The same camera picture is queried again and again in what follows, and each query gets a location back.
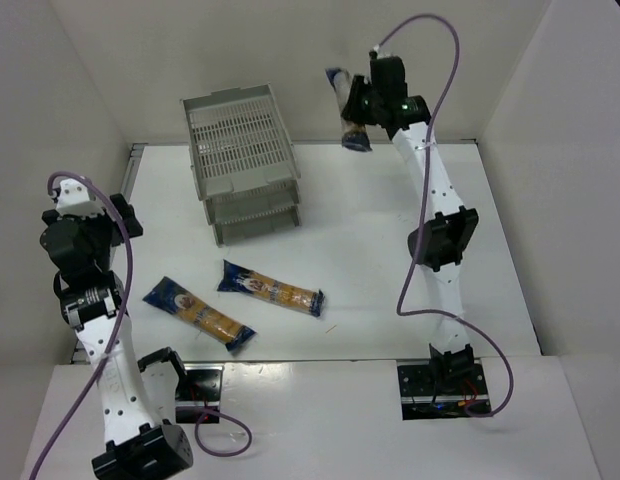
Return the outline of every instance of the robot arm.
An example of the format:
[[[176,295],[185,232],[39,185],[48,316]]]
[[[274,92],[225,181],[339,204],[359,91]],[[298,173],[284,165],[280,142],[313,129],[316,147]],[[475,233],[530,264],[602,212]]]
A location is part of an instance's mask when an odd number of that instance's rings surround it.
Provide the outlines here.
[[[425,177],[425,139],[427,128],[428,126],[425,122],[413,123],[407,130],[399,129],[392,138],[392,143],[405,160],[415,188],[419,192],[422,190],[421,186]],[[435,215],[443,216],[443,218],[455,215],[464,208],[463,201],[448,178],[448,172],[439,155],[434,135],[432,135],[430,145],[430,194],[426,221],[435,219]],[[414,243],[416,243],[416,232],[409,237],[408,243],[412,255],[414,254]],[[435,270],[422,264],[429,298],[442,310],[463,317],[461,291],[459,289],[461,265],[453,262],[439,265],[437,268]],[[460,323],[446,317],[440,317],[437,319],[437,328],[430,344],[432,348],[441,354],[445,352],[460,352],[465,351],[466,345],[470,344],[470,339],[466,329]]]
[[[341,117],[354,125],[360,135],[365,135],[365,125],[380,125],[385,129],[405,160],[419,192],[423,188],[426,148],[429,147],[430,191],[423,245],[417,264],[422,267],[429,296],[437,304],[436,307],[461,316],[460,264],[479,217],[475,209],[466,209],[457,195],[439,155],[434,135],[431,135],[431,144],[426,145],[431,118],[424,99],[408,96],[405,68],[396,56],[379,57],[378,52],[370,52],[369,79],[362,75],[350,78],[348,72],[341,69],[330,69],[326,74],[333,86],[343,85],[346,80],[349,85],[349,89],[335,88]],[[347,143],[342,142],[342,145],[351,148]],[[415,230],[408,237],[411,256],[415,254],[416,238]],[[431,365],[436,381],[445,383],[448,379],[470,372],[474,355],[467,332],[460,323],[446,317],[440,317],[437,321],[430,343]]]
[[[134,209],[123,196],[110,199],[130,237],[142,235]],[[62,316],[96,369],[121,307],[122,286],[110,271],[110,251],[121,243],[122,235],[80,182],[63,180],[55,201],[56,209],[42,215],[48,227],[40,243],[59,268],[54,291]],[[185,369],[170,349],[137,364],[131,331],[131,320],[125,314],[97,382],[106,451],[92,460],[92,466],[102,480],[162,480],[192,466],[188,439],[174,424],[174,392],[179,378],[185,378]]]

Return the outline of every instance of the tabletop surface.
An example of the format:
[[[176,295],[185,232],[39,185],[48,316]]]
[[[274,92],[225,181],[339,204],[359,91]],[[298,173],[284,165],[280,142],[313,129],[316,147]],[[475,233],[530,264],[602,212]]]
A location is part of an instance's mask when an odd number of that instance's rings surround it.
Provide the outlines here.
[[[428,357],[435,322],[399,318],[397,297],[410,258],[407,235],[419,197],[392,145],[356,154],[338,145],[297,145],[302,226],[217,247],[197,200],[187,146],[146,147],[131,203],[145,232],[133,240],[129,303],[138,356],[164,346],[186,361],[228,361],[225,347],[195,327],[142,302],[164,276],[174,279],[257,335],[234,357],[241,361],[408,359]],[[441,145],[455,188],[479,212],[461,272],[466,319],[508,355],[539,355],[505,236],[475,145]],[[321,289],[320,319],[239,293],[219,293],[223,259],[279,281]],[[113,268],[125,274],[125,256]],[[430,305],[421,272],[406,307]],[[471,335],[477,356],[493,356]]]
[[[214,458],[184,430],[194,466],[178,480],[596,480],[586,434],[557,358],[511,358],[510,405],[492,419],[402,421],[396,362],[226,364],[221,411],[244,421],[254,443],[244,455]],[[507,389],[503,365],[484,359],[493,405]],[[79,393],[89,366],[56,367],[22,479]],[[236,449],[238,427],[204,425],[209,447]],[[103,420],[93,389],[60,436],[38,480],[93,480],[103,452]]]

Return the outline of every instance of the stacked plastic crate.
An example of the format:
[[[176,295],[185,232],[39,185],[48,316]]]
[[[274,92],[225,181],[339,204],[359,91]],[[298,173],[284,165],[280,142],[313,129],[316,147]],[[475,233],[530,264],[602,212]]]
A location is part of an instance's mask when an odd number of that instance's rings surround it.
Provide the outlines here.
[[[197,195],[217,245],[299,226],[299,170],[270,85],[183,105]]]

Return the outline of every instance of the purple wire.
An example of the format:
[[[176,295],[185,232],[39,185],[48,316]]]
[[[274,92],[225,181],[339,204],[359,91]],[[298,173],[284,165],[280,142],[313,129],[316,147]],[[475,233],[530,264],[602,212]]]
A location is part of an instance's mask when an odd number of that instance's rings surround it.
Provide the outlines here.
[[[177,408],[183,409],[183,410],[190,410],[191,407],[177,407]],[[206,452],[208,455],[212,455],[213,457],[229,458],[229,457],[236,457],[237,455],[241,455],[243,452],[245,452],[246,450],[250,448],[250,445],[252,445],[252,431],[241,420],[231,417],[230,415],[226,415],[225,413],[218,412],[212,408],[208,408],[208,407],[195,407],[195,408],[203,412],[201,415],[199,415],[199,417],[197,418],[197,421],[194,424],[194,439],[196,440],[197,445],[199,445],[199,448],[201,450]],[[224,420],[228,420],[229,422],[232,422],[235,425],[240,426],[243,430],[245,430],[246,434],[248,435],[248,441],[246,442],[246,444],[243,447],[241,447],[239,450],[235,450],[234,452],[219,452],[217,450],[212,450],[206,447],[203,441],[201,440],[201,437],[199,436],[199,426],[205,419],[206,415],[213,415],[215,417],[223,418]]]
[[[128,297],[130,296],[130,287],[132,285],[132,245],[130,244],[130,235],[128,235],[128,230],[126,229],[126,226],[123,223],[123,219],[121,218],[121,215],[117,211],[116,207],[113,205],[110,199],[103,192],[101,192],[101,190],[99,190],[97,187],[95,187],[92,184],[92,182],[89,179],[81,177],[77,175],[76,173],[72,173],[72,172],[59,171],[59,172],[55,172],[52,175],[50,175],[50,178],[48,178],[48,195],[50,195],[51,197],[54,196],[54,191],[53,191],[54,181],[58,177],[71,178],[81,183],[84,187],[88,189],[88,191],[90,191],[90,193],[92,193],[95,197],[97,197],[101,201],[101,203],[103,203],[103,205],[106,207],[106,210],[108,211],[112,219],[115,221],[115,223],[117,224],[117,227],[119,227],[119,231],[121,232],[121,237],[123,238],[123,244],[126,247],[126,261],[128,263],[128,271],[126,272],[126,283],[123,288],[123,293],[121,294],[121,305],[119,306],[119,311],[117,312],[117,318],[114,323],[114,328],[112,329],[112,335],[110,335],[110,339],[108,340],[108,343],[106,344],[104,356],[99,362],[99,364],[97,365],[97,368],[95,368],[94,372],[92,373],[92,376],[88,380],[88,383],[86,383],[85,387],[83,387],[83,390],[81,390],[81,393],[79,393],[79,396],[77,397],[77,399],[74,401],[74,403],[68,410],[68,413],[66,413],[65,417],[63,417],[63,420],[61,420],[61,422],[59,423],[59,426],[57,426],[54,433],[50,436],[50,439],[48,440],[46,445],[43,447],[43,450],[39,454],[39,457],[37,458],[37,461],[35,462],[34,467],[32,467],[32,471],[30,472],[30,476],[28,477],[29,480],[35,480],[37,478],[37,476],[39,475],[39,470],[41,470],[41,466],[43,465],[43,462],[45,461],[46,457],[50,453],[50,450],[52,450],[52,447],[54,446],[55,442],[61,435],[61,432],[63,432],[63,430],[68,425],[68,423],[70,423],[70,419],[75,414],[75,412],[77,411],[81,403],[83,403],[83,400],[88,395],[88,392],[90,391],[92,386],[101,377],[101,373],[103,372],[103,369],[105,368],[106,363],[108,362],[108,355],[112,351],[112,348],[114,347],[115,341],[117,339],[117,335],[119,334],[119,329],[123,321],[123,315],[126,312],[126,306],[128,304]]]
[[[454,80],[454,77],[457,73],[457,68],[459,67],[459,55],[460,55],[461,47],[460,47],[460,42],[459,42],[459,35],[456,29],[452,26],[450,22],[448,22],[448,20],[434,13],[422,13],[419,15],[413,15],[412,17],[405,19],[403,22],[397,25],[388,35],[386,35],[386,37],[383,40],[381,40],[381,42],[379,43],[379,47],[382,47],[383,45],[385,45],[386,42],[388,42],[388,40],[390,40],[403,27],[405,27],[409,23],[412,23],[416,20],[421,20],[425,18],[436,20],[437,22],[442,23],[452,34],[452,38],[454,39],[454,62],[452,64],[452,70],[450,71],[450,76],[448,77],[446,86],[443,89],[443,92],[441,93],[441,96],[439,97],[439,100],[437,101],[437,104],[434,107],[434,110],[432,111],[432,117],[430,119],[430,123],[428,124],[428,129],[426,131],[426,139],[425,139],[426,140],[425,141],[425,150],[426,150],[426,159],[425,159],[426,162],[425,163],[426,164],[425,164],[425,172],[424,172],[424,178],[423,178],[423,192],[421,194],[422,202],[421,202],[421,211],[419,212],[419,226],[418,226],[419,230],[417,232],[417,245],[414,250],[412,262],[410,262],[410,268],[408,269],[408,275],[406,276],[406,280],[403,284],[403,287],[401,288],[401,294],[399,295],[399,301],[397,302],[397,315],[401,317],[409,317],[413,315],[435,314],[435,315],[442,315],[442,316],[451,318],[452,320],[460,323],[464,327],[469,328],[470,330],[473,330],[474,332],[481,335],[492,346],[492,348],[495,349],[495,351],[499,354],[499,356],[503,360],[503,364],[506,367],[506,371],[508,372],[508,392],[506,393],[505,399],[503,400],[503,402],[501,402],[501,404],[497,408],[492,410],[490,413],[473,412],[470,409],[470,407],[473,405],[476,405],[476,403],[465,407],[466,413],[471,417],[492,417],[496,415],[497,413],[501,412],[504,408],[506,408],[506,406],[508,405],[508,403],[510,403],[510,400],[512,399],[512,393],[514,392],[514,374],[512,373],[512,367],[510,366],[510,362],[508,361],[508,358],[505,356],[501,348],[499,348],[499,346],[495,343],[495,341],[492,340],[488,336],[488,334],[485,333],[483,330],[481,330],[479,327],[476,327],[473,324],[469,323],[468,321],[463,320],[461,317],[459,317],[458,315],[455,315],[454,313],[446,312],[445,310],[433,309],[433,308],[411,310],[409,312],[404,312],[402,310],[403,302],[405,300],[406,294],[408,293],[408,288],[410,287],[412,276],[414,275],[414,270],[417,267],[417,261],[418,261],[417,259],[419,258],[421,254],[421,249],[423,248],[423,235],[424,235],[424,230],[425,230],[423,227],[424,227],[425,218],[426,218],[426,210],[427,210],[427,205],[428,205],[428,192],[429,192],[429,184],[430,184],[430,140],[432,138],[432,130],[434,128],[434,122],[437,118],[437,115],[439,114],[439,109],[441,108],[441,104],[445,100],[446,95],[448,95],[448,90],[450,90],[450,85],[452,85],[452,81]]]

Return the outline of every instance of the purple cable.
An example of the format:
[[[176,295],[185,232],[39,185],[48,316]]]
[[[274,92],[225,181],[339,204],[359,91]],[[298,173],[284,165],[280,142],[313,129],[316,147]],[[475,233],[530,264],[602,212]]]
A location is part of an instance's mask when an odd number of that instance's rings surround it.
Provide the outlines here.
[[[421,194],[422,202],[421,202],[421,211],[419,212],[419,226],[418,226],[419,230],[417,233],[417,245],[414,251],[414,256],[412,257],[412,262],[410,263],[410,268],[408,269],[408,275],[406,276],[406,280],[403,284],[403,287],[401,288],[401,294],[399,295],[399,301],[397,302],[397,315],[401,317],[409,317],[413,315],[435,314],[435,315],[442,315],[442,316],[451,318],[452,320],[460,323],[464,327],[469,328],[470,330],[473,330],[474,332],[481,335],[492,346],[492,348],[495,349],[495,351],[499,354],[499,356],[503,360],[503,364],[506,367],[506,370],[508,372],[508,393],[506,394],[505,399],[503,400],[503,402],[501,402],[501,404],[497,408],[492,410],[492,412],[490,413],[473,412],[470,409],[470,407],[476,404],[468,405],[465,407],[466,413],[471,417],[492,417],[496,415],[497,413],[501,412],[504,408],[506,408],[508,403],[510,403],[510,400],[512,398],[512,393],[514,391],[514,374],[512,373],[512,367],[510,366],[510,362],[508,361],[507,357],[505,356],[503,351],[499,348],[499,346],[494,342],[494,340],[492,340],[488,336],[488,334],[486,334],[479,327],[476,327],[472,325],[471,323],[467,322],[466,320],[463,320],[458,315],[455,315],[454,313],[446,312],[445,310],[439,310],[439,309],[433,309],[433,308],[412,310],[409,312],[404,312],[402,310],[403,302],[405,300],[406,294],[408,293],[408,288],[410,287],[410,282],[412,281],[412,276],[414,275],[414,270],[417,266],[417,259],[419,258],[421,254],[421,249],[423,248],[423,235],[424,235],[424,230],[425,230],[423,227],[424,227],[425,218],[426,218],[429,183],[430,183],[430,139],[432,138],[432,130],[434,128],[434,122],[439,113],[439,109],[441,108],[441,104],[445,100],[446,95],[448,94],[448,90],[450,90],[450,85],[452,85],[452,81],[454,80],[454,77],[457,73],[457,68],[459,67],[459,55],[460,55],[461,47],[460,47],[460,42],[459,42],[459,35],[457,34],[457,31],[452,26],[452,24],[448,22],[448,20],[446,20],[445,18],[439,15],[433,14],[433,13],[422,13],[419,15],[413,15],[412,17],[405,19],[403,22],[397,25],[388,35],[386,35],[386,37],[383,40],[381,40],[381,42],[379,43],[379,47],[382,47],[388,42],[388,40],[390,40],[403,27],[405,27],[409,23],[412,23],[416,20],[421,20],[425,18],[436,20],[437,22],[445,25],[445,27],[452,34],[452,38],[454,40],[455,52],[454,52],[454,62],[452,64],[452,70],[450,72],[450,76],[448,77],[446,86],[443,89],[443,92],[441,93],[441,96],[439,97],[439,100],[437,101],[436,106],[434,107],[434,110],[432,112],[432,117],[430,119],[430,123],[428,124],[428,129],[426,131],[426,139],[425,139],[426,140],[425,141],[426,164],[425,164],[425,172],[424,172],[424,179],[423,179],[423,192]]]
[[[115,341],[117,339],[117,335],[119,334],[119,328],[121,327],[121,322],[123,321],[123,315],[126,312],[126,306],[128,304],[128,297],[130,295],[130,286],[132,285],[132,245],[130,244],[130,236],[128,235],[128,230],[126,229],[126,226],[123,223],[123,219],[121,218],[121,215],[119,215],[119,212],[117,211],[116,207],[112,204],[110,199],[104,193],[102,193],[97,187],[95,187],[92,184],[92,182],[89,179],[80,177],[76,173],[72,173],[72,172],[60,171],[60,172],[55,172],[52,175],[50,175],[50,178],[48,178],[48,195],[50,195],[50,197],[54,196],[54,191],[53,191],[54,181],[58,177],[71,178],[81,183],[84,187],[88,189],[88,191],[90,191],[90,193],[92,193],[95,197],[97,197],[101,201],[101,203],[103,203],[103,205],[106,207],[106,210],[108,211],[112,219],[115,221],[115,223],[117,224],[117,227],[119,227],[119,231],[121,232],[121,237],[123,238],[123,244],[126,247],[126,261],[128,263],[128,271],[126,272],[126,283],[123,288],[123,293],[121,294],[121,305],[119,306],[119,311],[117,312],[117,318],[114,323],[112,335],[110,335],[110,339],[108,340],[108,343],[106,344],[106,349],[104,351],[104,357],[101,359],[101,361],[97,365],[97,368],[95,368],[94,372],[92,373],[92,376],[88,380],[88,383],[86,383],[85,387],[83,387],[83,390],[81,390],[81,393],[79,393],[79,396],[77,397],[77,399],[74,401],[74,403],[68,410],[68,413],[66,413],[65,417],[63,417],[63,420],[61,420],[61,422],[59,423],[59,426],[55,429],[54,433],[50,436],[50,439],[46,443],[45,447],[43,447],[43,450],[39,454],[39,458],[37,458],[37,461],[35,462],[34,467],[32,467],[32,471],[30,472],[30,476],[28,477],[29,480],[35,480],[37,478],[37,475],[39,475],[39,470],[41,469],[43,462],[45,461],[46,457],[50,453],[50,450],[52,450],[52,447],[54,446],[55,442],[59,438],[59,435],[61,435],[61,432],[63,432],[63,430],[66,428],[72,416],[75,414],[75,412],[77,411],[81,403],[83,403],[83,400],[88,395],[88,392],[90,391],[92,386],[101,377],[101,373],[103,372],[103,369],[105,368],[106,363],[108,362],[108,355],[112,351],[112,348],[114,347]]]
[[[183,409],[183,410],[190,410],[191,407],[177,407],[177,408]],[[250,445],[252,445],[252,431],[241,420],[231,417],[230,415],[226,415],[225,413],[217,412],[216,410],[212,408],[208,408],[208,407],[196,407],[196,408],[197,410],[201,410],[201,412],[203,412],[201,415],[199,415],[199,417],[197,418],[197,421],[194,424],[194,439],[196,440],[197,445],[199,445],[199,448],[201,450],[206,452],[208,455],[212,455],[213,457],[228,458],[228,457],[236,457],[237,455],[241,455],[243,452],[245,452],[246,450],[250,448]],[[248,441],[246,442],[246,444],[243,447],[241,447],[239,450],[235,450],[234,452],[219,452],[217,450],[212,450],[206,447],[203,441],[201,440],[201,437],[199,436],[199,426],[205,419],[206,415],[213,415],[215,417],[223,418],[224,420],[228,420],[229,422],[232,422],[240,426],[241,428],[243,428],[243,430],[245,430],[246,434],[248,435]]]

